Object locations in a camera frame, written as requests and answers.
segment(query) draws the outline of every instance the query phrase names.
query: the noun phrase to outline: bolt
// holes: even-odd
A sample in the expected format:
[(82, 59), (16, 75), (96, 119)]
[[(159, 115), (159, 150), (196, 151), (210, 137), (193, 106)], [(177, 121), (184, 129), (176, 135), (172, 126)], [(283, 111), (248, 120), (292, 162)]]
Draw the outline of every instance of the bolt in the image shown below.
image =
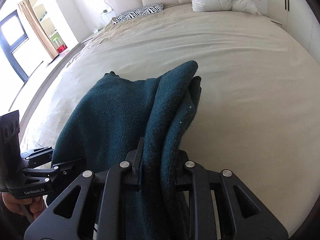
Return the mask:
[(82, 176), (84, 176), (85, 178), (89, 178), (92, 176), (92, 171), (84, 171), (82, 173)]
[(231, 177), (232, 171), (230, 171), (230, 170), (224, 170), (224, 171), (222, 172), (222, 174), (223, 174), (223, 176), (225, 176), (225, 177)]
[(127, 167), (129, 167), (129, 166), (130, 166), (130, 163), (127, 162), (127, 161), (120, 163), (120, 167), (121, 167), (121, 168), (127, 168)]
[(187, 161), (185, 163), (185, 166), (188, 167), (188, 168), (193, 168), (196, 164), (192, 161)]

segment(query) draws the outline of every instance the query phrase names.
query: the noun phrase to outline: triangular cutout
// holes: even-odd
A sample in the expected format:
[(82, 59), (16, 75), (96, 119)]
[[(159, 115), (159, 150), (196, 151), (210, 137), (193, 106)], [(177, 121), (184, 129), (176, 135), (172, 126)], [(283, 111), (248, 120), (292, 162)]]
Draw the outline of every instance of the triangular cutout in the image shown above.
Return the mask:
[(257, 205), (249, 198), (249, 196), (239, 186), (233, 187), (240, 206), (242, 216), (244, 218), (251, 217), (260, 213)]
[(75, 209), (76, 202), (78, 200), (79, 194), (81, 191), (80, 186), (76, 186), (70, 193), (56, 206), (53, 210), (53, 213), (70, 219), (73, 214), (73, 210)]

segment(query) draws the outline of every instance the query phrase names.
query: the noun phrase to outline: hand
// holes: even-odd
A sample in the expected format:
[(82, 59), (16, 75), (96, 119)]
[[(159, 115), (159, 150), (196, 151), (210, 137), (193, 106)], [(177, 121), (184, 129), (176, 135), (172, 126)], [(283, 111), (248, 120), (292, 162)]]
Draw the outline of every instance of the hand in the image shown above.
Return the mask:
[(10, 192), (1, 193), (2, 200), (7, 209), (13, 213), (25, 216), (19, 204), (30, 205), (30, 211), (33, 213), (34, 219), (36, 219), (45, 209), (44, 200), (42, 197), (28, 198), (28, 199), (15, 199)]

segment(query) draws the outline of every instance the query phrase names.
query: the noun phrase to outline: beige curtain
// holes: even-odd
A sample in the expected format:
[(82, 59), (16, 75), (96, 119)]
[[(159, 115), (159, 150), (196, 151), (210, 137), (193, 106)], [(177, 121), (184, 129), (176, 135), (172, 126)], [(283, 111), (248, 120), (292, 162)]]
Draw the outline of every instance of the beige curtain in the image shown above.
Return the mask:
[(29, 22), (32, 30), (35, 32), (37, 38), (41, 42), (44, 49), (47, 51), (51, 59), (54, 59), (59, 55), (56, 48), (53, 46), (47, 35), (45, 34), (43, 28), (38, 21), (38, 18), (33, 11), (33, 8), (30, 4), (29, 0), (23, 0), (22, 2), (18, 3), (18, 8), (20, 13), (25, 17), (25, 19)]

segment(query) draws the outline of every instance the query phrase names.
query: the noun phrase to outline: bed sheet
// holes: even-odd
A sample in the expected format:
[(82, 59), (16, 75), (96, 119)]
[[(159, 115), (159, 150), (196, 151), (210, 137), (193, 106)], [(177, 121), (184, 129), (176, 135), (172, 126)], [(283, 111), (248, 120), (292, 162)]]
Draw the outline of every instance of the bed sheet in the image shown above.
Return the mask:
[(191, 5), (107, 26), (61, 71), (21, 148), (53, 146), (105, 73), (158, 77), (198, 62), (202, 94), (180, 148), (206, 169), (232, 170), (291, 235), (320, 193), (320, 68), (268, 18)]

